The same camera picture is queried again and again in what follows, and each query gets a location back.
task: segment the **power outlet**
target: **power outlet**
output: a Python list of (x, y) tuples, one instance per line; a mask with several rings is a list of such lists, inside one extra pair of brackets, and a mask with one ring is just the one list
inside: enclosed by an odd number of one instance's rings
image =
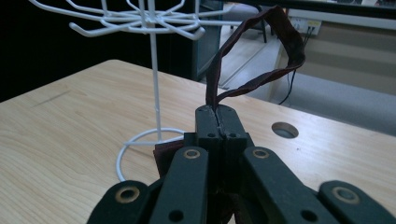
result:
[(299, 17), (291, 17), (290, 23), (294, 29), (296, 29), (301, 34), (306, 34), (309, 27), (311, 27), (309, 33), (311, 32), (311, 29), (314, 28), (311, 35), (317, 35), (321, 25), (321, 21), (309, 20)]

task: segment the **black cable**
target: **black cable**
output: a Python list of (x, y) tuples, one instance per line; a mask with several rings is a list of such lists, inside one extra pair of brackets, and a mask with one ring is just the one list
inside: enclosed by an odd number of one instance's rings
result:
[[(304, 46), (306, 46), (306, 43), (308, 43), (308, 39), (311, 37), (312, 33), (314, 32), (315, 27), (308, 26), (308, 30), (306, 32), (305, 38), (304, 38)], [(291, 76), (291, 82), (289, 83), (289, 74), (288, 74), (288, 85), (289, 85), (289, 91), (286, 97), (278, 104), (282, 105), (290, 96), (291, 90), (293, 89), (293, 81), (294, 81), (294, 76), (296, 75), (296, 71), (293, 71), (293, 75)]]

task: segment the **leather strap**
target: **leather strap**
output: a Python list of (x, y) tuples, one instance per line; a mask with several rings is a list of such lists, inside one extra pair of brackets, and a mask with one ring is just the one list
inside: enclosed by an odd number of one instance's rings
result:
[[(222, 57), (230, 52), (242, 33), (253, 27), (261, 20), (267, 21), (282, 42), (282, 45), (289, 56), (288, 65), (282, 69), (275, 69), (271, 72), (263, 73), (258, 77), (251, 79), (238, 89), (226, 91), (218, 96)], [(290, 21), (283, 9), (281, 7), (272, 7), (267, 11), (262, 11), (255, 17), (242, 22), (215, 55), (206, 72), (206, 104), (211, 105), (213, 110), (216, 110), (219, 102), (224, 98), (234, 97), (254, 91), (265, 83), (274, 81), (285, 76), (287, 73), (296, 70), (303, 65), (304, 61), (304, 42), (300, 34), (290, 24)]]

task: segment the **white metal stand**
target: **white metal stand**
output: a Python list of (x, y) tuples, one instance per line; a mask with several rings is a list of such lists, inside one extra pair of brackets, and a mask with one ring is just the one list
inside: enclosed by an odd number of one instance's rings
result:
[[(138, 0), (139, 6), (135, 6), (131, 3), (131, 0), (126, 0), (127, 4), (131, 7), (129, 11), (112, 11), (107, 8), (106, 0), (101, 0), (102, 8), (83, 7), (76, 5), (72, 0), (65, 0), (70, 6), (78, 11), (67, 10), (58, 7), (52, 7), (41, 4), (36, 0), (29, 0), (35, 6), (42, 8), (47, 11), (64, 14), (68, 16), (78, 17), (91, 21), (98, 21), (104, 27), (95, 30), (85, 30), (75, 23), (71, 22), (70, 28), (77, 31), (81, 35), (88, 37), (108, 35), (116, 32), (128, 32), (137, 34), (149, 34), (150, 47), (151, 47), (151, 63), (152, 63), (152, 75), (153, 75), (153, 88), (155, 98), (155, 112), (156, 112), (156, 129), (148, 130), (138, 134), (131, 138), (124, 144), (121, 149), (116, 162), (117, 175), (120, 181), (124, 181), (125, 178), (122, 176), (120, 170), (120, 161), (125, 150), (130, 146), (153, 146), (158, 143), (170, 142), (177, 139), (182, 139), (182, 136), (168, 139), (163, 141), (162, 132), (174, 132), (183, 134), (184, 132), (179, 129), (173, 128), (162, 128), (161, 127), (161, 112), (160, 112), (160, 94), (158, 86), (158, 63), (157, 63), (157, 41), (156, 34), (179, 34), (187, 37), (191, 40), (198, 40), (205, 33), (205, 29), (202, 25), (239, 25), (238, 21), (204, 21), (200, 20), (200, 17), (211, 17), (218, 16), (227, 13), (229, 10), (219, 10), (212, 12), (199, 12), (199, 0), (195, 0), (195, 11), (191, 14), (177, 12), (181, 7), (184, 6), (185, 0), (181, 0), (179, 4), (171, 7), (165, 11), (158, 11), (155, 9), (155, 0), (148, 1), (148, 10), (145, 9), (145, 0)], [(150, 134), (157, 133), (156, 142), (137, 142), (141, 137)]]

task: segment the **light wood tabletop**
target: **light wood tabletop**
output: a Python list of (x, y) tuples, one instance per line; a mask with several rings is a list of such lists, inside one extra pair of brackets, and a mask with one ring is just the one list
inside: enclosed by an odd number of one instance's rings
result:
[[(159, 74), (163, 127), (194, 132), (205, 85)], [(234, 108), (256, 146), (272, 149), (310, 188), (353, 184), (396, 215), (396, 137), (240, 96)], [(296, 138), (276, 135), (287, 122)], [(0, 104), (0, 223), (85, 223), (119, 182), (123, 142), (155, 128), (151, 70), (108, 61)], [(127, 179), (158, 179), (152, 147), (122, 161)]]

